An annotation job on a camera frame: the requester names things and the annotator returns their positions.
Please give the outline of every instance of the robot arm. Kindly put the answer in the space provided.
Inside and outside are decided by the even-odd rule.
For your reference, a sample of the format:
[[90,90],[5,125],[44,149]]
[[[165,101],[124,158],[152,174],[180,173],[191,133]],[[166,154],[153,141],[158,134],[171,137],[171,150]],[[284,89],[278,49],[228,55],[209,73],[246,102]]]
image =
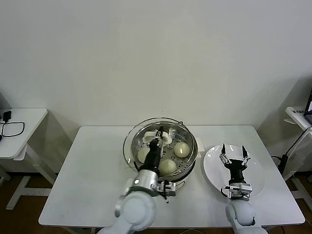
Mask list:
[[116,222],[98,234],[132,234],[147,229],[156,216],[153,198],[145,192],[133,192],[125,197]]
[[250,158],[248,158],[244,146],[242,151],[243,160],[228,159],[223,144],[220,154],[221,161],[230,170],[231,174],[229,185],[224,187],[224,189],[228,190],[227,197],[231,200],[225,207],[226,217],[230,221],[235,234],[267,234],[267,231],[257,222],[255,212],[248,203],[250,193],[253,190],[251,184],[247,184],[244,180],[243,171],[247,168],[247,162]]

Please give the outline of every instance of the white wall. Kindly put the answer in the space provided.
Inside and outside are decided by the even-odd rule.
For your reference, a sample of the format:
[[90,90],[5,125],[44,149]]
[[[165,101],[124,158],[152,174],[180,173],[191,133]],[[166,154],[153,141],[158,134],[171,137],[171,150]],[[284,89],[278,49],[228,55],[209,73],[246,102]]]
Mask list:
[[265,120],[311,74],[311,9],[310,0],[2,1],[0,92],[12,107],[49,109],[70,139],[81,125],[156,116],[264,126],[266,138]]

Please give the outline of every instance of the white table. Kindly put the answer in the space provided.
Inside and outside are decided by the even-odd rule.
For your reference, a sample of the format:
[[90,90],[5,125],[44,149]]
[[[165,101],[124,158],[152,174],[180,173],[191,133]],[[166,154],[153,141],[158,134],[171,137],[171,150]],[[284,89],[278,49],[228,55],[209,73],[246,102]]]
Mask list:
[[[45,162],[36,154],[36,152],[27,144],[27,141],[40,125],[48,111],[46,109],[10,109],[12,111],[11,119],[9,122],[24,122],[25,128],[21,135],[14,137],[3,137],[0,141],[0,159],[17,159],[23,160],[23,156],[29,157],[33,166],[51,183],[56,180],[56,174],[48,167]],[[5,132],[7,135],[18,133],[16,132],[19,126],[15,124],[6,125]],[[11,200],[9,201],[6,209],[12,210],[17,204],[21,195],[43,195],[48,196],[51,189],[41,188],[25,188],[30,176],[24,176],[16,191],[14,192]]]
[[[39,218],[41,225],[103,227],[114,220],[115,202],[126,181],[136,175],[126,165],[122,144],[131,127],[81,127]],[[205,150],[226,143],[244,144],[265,169],[265,188],[250,200],[261,225],[305,221],[296,201],[252,126],[189,126]],[[152,228],[230,227],[229,202],[202,171],[202,158],[176,197],[166,204],[155,198],[157,216]]]
[[[292,118],[294,124],[298,124],[298,126],[302,130],[306,130],[307,128],[311,127],[311,124],[303,116],[304,111],[305,111],[305,107],[303,106],[294,106],[294,107],[289,106],[286,108],[286,113]],[[304,199],[307,206],[312,211],[312,198],[307,192],[307,190],[304,188],[304,186],[302,185],[299,179],[292,178],[291,180],[297,189],[297,191],[292,191],[292,195],[295,197],[295,199],[301,199],[301,198]],[[308,181],[312,182],[312,175],[308,177]]]

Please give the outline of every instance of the table leg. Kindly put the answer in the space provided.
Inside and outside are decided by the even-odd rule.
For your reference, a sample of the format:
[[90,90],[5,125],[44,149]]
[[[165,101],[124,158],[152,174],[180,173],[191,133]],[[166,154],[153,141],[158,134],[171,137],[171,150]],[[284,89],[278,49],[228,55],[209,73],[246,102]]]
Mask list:
[[[54,184],[57,175],[53,170],[37,155],[37,153],[27,144],[26,154],[30,158],[33,167],[40,172],[51,184]],[[30,180],[30,176],[24,176],[19,186],[12,195],[6,206],[7,210],[13,210],[20,199],[20,196],[48,196],[51,189],[48,188],[26,188]]]
[[43,175],[51,184],[54,184],[57,175],[54,171],[37,155],[37,153],[27,144],[26,153],[30,157],[33,167]]
[[5,181],[4,177],[1,177],[1,179],[0,179],[0,186],[4,183],[4,181]]
[[6,206],[7,210],[13,210],[15,208],[20,196],[48,196],[50,194],[51,189],[26,188],[30,178],[30,176],[23,177]]
[[304,188],[299,179],[295,178],[291,179],[291,181],[297,189],[296,191],[292,191],[293,197],[295,199],[303,198],[309,209],[312,211],[312,198],[310,197],[307,190]]
[[11,177],[0,167],[0,176],[4,178],[6,181],[9,181]]
[[91,228],[91,233],[90,234],[96,234],[97,228]]
[[312,175],[308,177],[308,182],[312,183]]

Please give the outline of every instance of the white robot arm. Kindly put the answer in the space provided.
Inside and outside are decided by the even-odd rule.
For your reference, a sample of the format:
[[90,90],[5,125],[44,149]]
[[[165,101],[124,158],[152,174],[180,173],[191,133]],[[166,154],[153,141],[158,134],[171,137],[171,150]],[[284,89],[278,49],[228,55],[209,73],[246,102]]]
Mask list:
[[247,184],[244,180],[243,171],[247,168],[250,158],[244,146],[242,152],[243,160],[228,159],[223,144],[220,154],[221,161],[231,174],[229,185],[224,187],[228,190],[228,195],[225,195],[221,189],[221,193],[231,200],[225,207],[226,217],[235,234],[267,234],[267,231],[257,222],[255,212],[248,202],[253,190],[251,184]]
[[147,229],[156,216],[154,196],[164,197],[175,195],[174,183],[158,183],[157,173],[140,170],[133,180],[132,186],[121,196],[116,205],[116,222],[99,231],[99,234],[132,234]]

